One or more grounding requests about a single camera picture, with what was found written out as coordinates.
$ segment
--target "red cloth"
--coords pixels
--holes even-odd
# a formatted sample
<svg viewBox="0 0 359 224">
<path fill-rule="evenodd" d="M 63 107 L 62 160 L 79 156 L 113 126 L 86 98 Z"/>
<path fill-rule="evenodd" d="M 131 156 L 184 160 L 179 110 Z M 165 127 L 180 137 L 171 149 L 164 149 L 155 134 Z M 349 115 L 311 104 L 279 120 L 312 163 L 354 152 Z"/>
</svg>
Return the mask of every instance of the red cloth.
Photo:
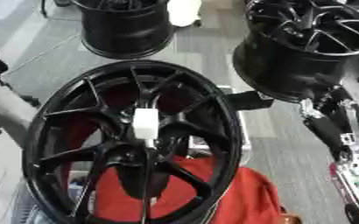
<svg viewBox="0 0 359 224">
<path fill-rule="evenodd" d="M 177 164 L 199 178 L 208 180 L 212 174 L 210 159 L 181 159 Z M 169 214 L 195 196 L 194 189 L 184 181 L 171 177 L 158 202 L 151 207 L 152 218 Z M 96 188 L 95 215 L 113 221 L 138 221 L 141 201 L 133 199 L 121 187 L 115 169 L 106 171 Z M 278 223 L 280 204 L 275 186 L 263 175 L 239 168 L 222 197 L 213 219 L 214 224 Z"/>
</svg>

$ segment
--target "wheel rim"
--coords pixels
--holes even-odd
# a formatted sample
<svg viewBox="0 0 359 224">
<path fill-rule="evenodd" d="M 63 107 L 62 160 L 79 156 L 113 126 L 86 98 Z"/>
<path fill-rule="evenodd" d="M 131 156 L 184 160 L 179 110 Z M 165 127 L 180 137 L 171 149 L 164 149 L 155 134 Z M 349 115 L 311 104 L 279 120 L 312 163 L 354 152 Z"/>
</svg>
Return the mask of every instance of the wheel rim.
<svg viewBox="0 0 359 224">
<path fill-rule="evenodd" d="M 336 1 L 256 0 L 250 27 L 294 50 L 329 56 L 359 53 L 359 12 Z"/>
<path fill-rule="evenodd" d="M 108 95 L 112 95 L 110 89 L 131 89 L 131 86 L 137 90 L 133 91 L 136 92 L 134 98 L 117 104 L 109 101 Z M 193 101 L 177 107 L 169 104 L 165 108 L 162 106 L 165 105 L 164 95 L 176 88 L 182 89 L 183 93 L 189 92 Z M 159 134 L 159 143 L 155 144 L 157 150 L 149 150 L 131 137 L 129 127 L 135 107 L 150 108 L 154 105 L 161 113 L 159 133 L 164 134 Z M 205 109 L 211 107 L 210 111 L 216 113 L 213 116 L 216 116 L 214 122 L 220 126 L 218 129 L 211 130 L 202 122 L 194 121 L 200 118 L 198 113 L 201 112 L 209 117 Z M 64 131 L 69 131 L 68 124 L 77 124 L 80 122 L 78 119 L 92 122 L 94 128 L 88 132 L 100 130 L 104 136 L 102 142 L 90 147 L 66 149 L 62 136 Z M 73 129 L 82 132 L 80 126 L 76 125 Z M 29 133 L 28 139 L 33 141 L 25 147 L 24 175 L 34 197 L 58 223 L 107 221 L 89 212 L 88 200 L 99 178 L 109 167 L 141 167 L 143 171 L 140 220 L 127 223 L 189 223 L 204 214 L 227 189 L 239 162 L 242 142 L 236 113 L 214 84 L 184 67 L 148 60 L 102 66 L 71 81 L 42 107 Z M 208 181 L 172 161 L 177 142 L 188 136 L 201 137 L 210 146 L 215 163 Z M 59 167 L 77 161 L 91 161 L 92 165 L 81 199 L 72 201 L 64 193 L 64 187 L 61 188 L 67 174 L 63 169 L 59 171 Z M 150 188 L 157 179 L 156 172 L 187 182 L 196 191 L 196 197 L 173 213 L 152 218 L 147 201 L 151 199 Z M 110 220 L 109 223 L 122 222 Z"/>
</svg>

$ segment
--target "black alloy wheel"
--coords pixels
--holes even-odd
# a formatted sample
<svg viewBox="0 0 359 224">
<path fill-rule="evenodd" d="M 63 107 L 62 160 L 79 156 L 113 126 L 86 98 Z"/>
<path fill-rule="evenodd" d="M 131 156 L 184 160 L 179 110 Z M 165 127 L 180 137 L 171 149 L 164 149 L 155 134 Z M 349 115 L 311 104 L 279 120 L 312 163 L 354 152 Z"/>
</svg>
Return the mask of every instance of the black alloy wheel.
<svg viewBox="0 0 359 224">
<path fill-rule="evenodd" d="M 233 57 L 238 74 L 272 98 L 298 102 L 316 76 L 339 83 L 347 59 L 359 55 L 359 12 L 332 0 L 254 0 L 250 34 Z"/>
<path fill-rule="evenodd" d="M 136 108 L 159 111 L 153 149 L 133 135 Z M 101 142 L 81 147 L 80 142 L 97 130 Z M 211 150 L 214 166 L 206 181 L 174 161 L 184 154 L 183 140 L 190 136 L 204 139 Z M 195 223 L 211 215 L 229 187 L 242 144 L 236 112 L 215 84 L 183 66 L 152 60 L 100 66 L 70 81 L 39 110 L 26 139 L 27 185 L 43 211 L 59 224 Z M 80 198 L 72 200 L 67 194 L 69 167 L 80 161 L 91 165 Z M 108 169 L 116 169 L 126 193 L 142 201 L 139 221 L 107 220 L 89 212 L 91 194 Z M 135 169 L 142 175 L 133 175 Z M 168 177 L 189 184 L 196 196 L 180 209 L 153 218 L 151 197 L 164 191 Z"/>
</svg>

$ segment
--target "metal bracket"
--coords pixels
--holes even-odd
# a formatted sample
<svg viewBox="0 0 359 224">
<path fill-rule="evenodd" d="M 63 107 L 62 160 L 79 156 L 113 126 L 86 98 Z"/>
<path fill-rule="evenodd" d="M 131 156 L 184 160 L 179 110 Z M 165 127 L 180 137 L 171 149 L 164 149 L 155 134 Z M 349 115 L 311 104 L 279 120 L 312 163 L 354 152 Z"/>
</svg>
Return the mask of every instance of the metal bracket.
<svg viewBox="0 0 359 224">
<path fill-rule="evenodd" d="M 274 99 L 258 93 L 258 91 L 247 91 L 238 94 L 226 94 L 234 110 L 268 109 L 272 106 Z"/>
</svg>

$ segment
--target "silver metal part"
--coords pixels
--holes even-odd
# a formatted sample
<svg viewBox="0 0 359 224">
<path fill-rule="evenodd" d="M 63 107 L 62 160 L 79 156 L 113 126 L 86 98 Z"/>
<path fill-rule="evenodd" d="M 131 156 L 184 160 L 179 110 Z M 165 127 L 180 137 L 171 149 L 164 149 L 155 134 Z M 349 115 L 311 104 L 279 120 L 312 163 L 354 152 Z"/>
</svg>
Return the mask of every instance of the silver metal part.
<svg viewBox="0 0 359 224">
<path fill-rule="evenodd" d="M 322 118 L 324 115 L 317 109 L 313 107 L 313 102 L 311 99 L 302 100 L 300 103 L 300 114 L 304 118 L 313 117 L 313 118 Z"/>
</svg>

